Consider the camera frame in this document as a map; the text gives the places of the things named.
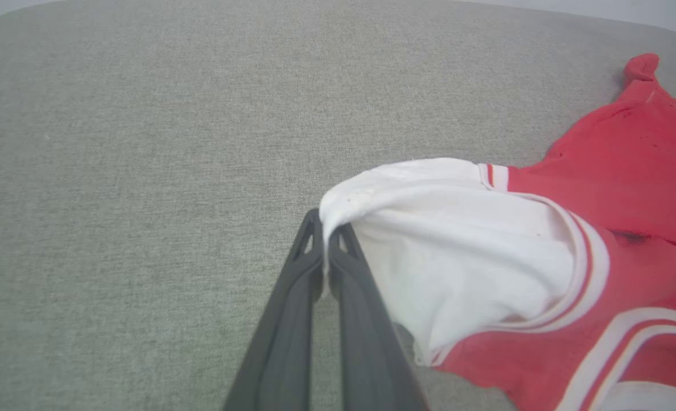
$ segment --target gray fabric surface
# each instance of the gray fabric surface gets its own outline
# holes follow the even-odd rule
[[[304,212],[387,162],[527,166],[676,34],[419,0],[0,18],[0,409],[217,409]],[[314,409],[338,409],[317,308]],[[419,370],[435,410],[513,409]]]

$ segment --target cloth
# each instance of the cloth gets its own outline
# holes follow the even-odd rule
[[[353,222],[419,364],[441,362],[457,341],[504,320],[538,320],[567,293],[574,271],[586,270],[584,240],[568,213],[489,190],[480,167],[458,159],[363,172],[325,194],[320,217],[325,244]]]
[[[542,195],[592,221],[605,247],[590,255],[609,266],[587,273],[542,333],[471,336],[440,369],[499,386],[520,409],[676,409],[676,99],[655,79],[657,64],[633,58],[619,100],[536,166],[486,166],[495,189]],[[658,399],[638,408],[648,388]]]
[[[657,64],[633,58],[618,101],[535,166],[391,164],[325,195],[325,236],[353,221],[419,362],[527,411],[676,409],[676,99]]]

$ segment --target white stripe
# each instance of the white stripe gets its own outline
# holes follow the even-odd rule
[[[560,401],[556,411],[577,411],[584,402],[589,390],[591,390],[596,377],[598,377],[598,375],[601,373],[604,365],[607,361],[609,361],[609,357],[612,356],[624,336],[635,325],[650,320],[669,320],[676,322],[676,311],[671,309],[650,307],[633,309],[617,315],[617,317],[615,317],[614,320],[612,320],[612,322],[606,326],[606,330],[604,330],[604,333],[601,334],[601,338],[596,341],[594,347],[589,351],[589,353],[586,354],[586,357],[581,362],[580,366],[578,366],[578,369],[574,373],[572,379],[569,381],[568,386],[566,386],[564,398],[562,398]],[[659,333],[676,333],[676,327],[673,325],[653,325],[648,328],[654,328],[651,331],[654,334],[650,336],[647,336],[648,333],[642,334],[643,337],[646,336],[645,340],[651,338],[651,336],[658,335]],[[637,348],[634,348],[634,351],[628,354],[629,361],[637,351]],[[627,364],[628,361],[623,362],[621,366],[626,368]],[[607,387],[606,389],[611,388],[611,385],[613,385],[619,379],[619,376],[614,379],[614,376],[611,373],[609,374],[609,377],[612,379],[604,381],[604,386]]]
[[[505,166],[490,166],[492,167],[492,185],[496,190],[507,191],[508,180],[510,179],[510,172]]]
[[[489,183],[489,168],[492,167],[490,164],[479,163],[477,168],[479,169],[479,179],[482,184],[487,187],[489,190],[494,190],[495,188],[492,184]]]
[[[653,325],[635,334],[632,340],[629,341],[629,344],[624,349],[617,362],[614,363],[614,367],[611,369],[609,374],[606,375],[606,378],[604,378],[604,382],[599,387],[599,390],[594,396],[594,401],[591,403],[591,409],[598,409],[599,405],[612,389],[612,386],[622,377],[625,369],[627,369],[629,363],[632,362],[632,358],[635,354],[637,354],[637,351],[642,346],[642,344],[644,344],[645,341],[652,338],[653,336],[659,336],[661,334],[676,334],[676,326]]]
[[[601,411],[676,411],[676,387],[649,381],[614,384]]]
[[[554,307],[551,307],[551,309],[544,312],[543,315],[528,321],[501,323],[483,331],[547,333],[549,331],[559,330],[560,328],[577,321],[583,317],[583,315],[586,315],[591,307],[593,307],[598,301],[599,297],[604,291],[604,286],[606,286],[606,279],[609,277],[609,252],[606,250],[606,244],[604,244],[604,240],[601,239],[601,236],[599,236],[598,232],[596,232],[596,230],[591,227],[590,224],[586,223],[586,221],[575,214],[569,213],[560,205],[557,205],[551,200],[538,195],[512,192],[509,194],[518,195],[524,198],[531,198],[533,200],[547,203],[557,211],[557,213],[564,220],[568,231],[572,235],[573,244],[575,245],[574,254],[576,258],[576,266],[573,269],[574,274],[572,277],[572,282],[568,286],[567,293],[556,305],[554,305]],[[574,222],[574,218],[572,218],[572,216],[575,216],[576,221],[578,221],[578,225],[576,222]],[[583,232],[586,233],[586,237],[589,239],[589,244],[591,247],[589,250],[586,250],[584,237],[582,231],[578,228],[579,226],[583,229]],[[586,286],[586,290],[584,291],[584,294],[580,296],[584,286],[584,281],[586,279],[586,268],[588,267],[588,257],[586,253],[588,252],[590,252],[592,256],[592,267],[588,274],[590,278],[588,285]],[[560,317],[562,313],[568,309],[568,307],[571,307],[573,303],[577,301],[577,299],[580,299],[578,304],[573,307],[572,310]]]
[[[564,317],[559,317],[553,323],[549,323],[541,328],[533,330],[533,332],[536,333],[559,330],[585,316],[591,307],[594,307],[596,302],[599,301],[599,297],[601,297],[602,292],[604,292],[604,287],[606,286],[606,279],[609,278],[609,251],[606,249],[604,240],[601,239],[601,236],[596,232],[596,229],[588,222],[584,221],[576,214],[573,214],[573,216],[575,216],[578,225],[581,226],[583,232],[586,233],[586,237],[589,239],[590,249],[586,250],[586,252],[591,253],[591,270],[589,270],[588,274],[589,281],[586,285],[586,290],[581,297],[581,301],[578,302],[577,306],[573,307],[573,309],[566,313]]]

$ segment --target striped trim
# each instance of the striped trim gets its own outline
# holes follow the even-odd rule
[[[567,293],[543,315],[528,321],[500,323],[482,331],[546,333],[559,330],[586,315],[601,297],[609,277],[609,252],[598,232],[579,216],[538,195],[509,194],[546,203],[557,211],[572,237],[576,266]]]
[[[482,184],[492,190],[502,192],[508,190],[508,182],[510,179],[508,167],[495,166],[494,164],[478,164],[478,166]]]
[[[676,311],[648,307],[617,315],[578,366],[556,411],[599,409],[642,344],[661,334],[676,334]]]

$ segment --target white fabric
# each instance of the white fabric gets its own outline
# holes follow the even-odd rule
[[[601,411],[676,411],[676,387],[649,381],[618,382]]]
[[[346,180],[322,198],[325,243],[353,222],[387,309],[419,364],[482,328],[541,315],[568,288],[573,248],[545,203],[491,190],[476,164],[424,159]]]

